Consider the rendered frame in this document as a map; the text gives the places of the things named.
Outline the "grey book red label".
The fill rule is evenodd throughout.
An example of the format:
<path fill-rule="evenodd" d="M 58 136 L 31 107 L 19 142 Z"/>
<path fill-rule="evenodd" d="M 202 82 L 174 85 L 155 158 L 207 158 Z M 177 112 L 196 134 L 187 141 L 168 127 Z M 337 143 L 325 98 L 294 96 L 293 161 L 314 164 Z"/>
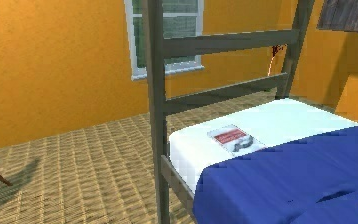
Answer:
<path fill-rule="evenodd" d="M 207 135 L 234 157 L 265 148 L 263 143 L 235 125 L 209 131 Z"/>

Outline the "white framed window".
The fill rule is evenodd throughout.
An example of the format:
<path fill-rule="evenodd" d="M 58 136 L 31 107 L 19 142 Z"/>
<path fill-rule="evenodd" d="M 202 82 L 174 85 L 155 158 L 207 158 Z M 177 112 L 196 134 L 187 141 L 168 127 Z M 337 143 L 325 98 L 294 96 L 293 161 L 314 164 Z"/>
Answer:
<path fill-rule="evenodd" d="M 142 0 L 124 0 L 129 42 L 131 80 L 147 77 Z M 198 36 L 203 31 L 204 0 L 162 0 L 163 36 L 182 38 Z M 200 56 L 176 57 L 164 60 L 165 74 L 201 70 Z"/>

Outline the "grey frame bed blue blanket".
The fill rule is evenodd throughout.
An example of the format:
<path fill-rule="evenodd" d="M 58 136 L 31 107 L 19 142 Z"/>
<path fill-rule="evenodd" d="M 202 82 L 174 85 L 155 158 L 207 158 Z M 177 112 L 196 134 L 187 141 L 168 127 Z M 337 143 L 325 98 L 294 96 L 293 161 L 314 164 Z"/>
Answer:
<path fill-rule="evenodd" d="M 142 0 L 159 224 L 179 198 L 196 224 L 358 224 L 358 123 L 289 96 L 315 0 L 288 30 L 165 38 Z M 164 60 L 283 45 L 273 76 L 170 98 Z M 207 133 L 235 125 L 265 148 L 234 157 Z"/>

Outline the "dark framed wall picture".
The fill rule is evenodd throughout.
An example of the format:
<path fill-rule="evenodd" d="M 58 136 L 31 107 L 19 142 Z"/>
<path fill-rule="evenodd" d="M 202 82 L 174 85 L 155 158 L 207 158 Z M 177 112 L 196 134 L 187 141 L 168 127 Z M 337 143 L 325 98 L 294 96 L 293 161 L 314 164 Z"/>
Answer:
<path fill-rule="evenodd" d="M 358 0 L 324 0 L 317 28 L 358 33 Z"/>

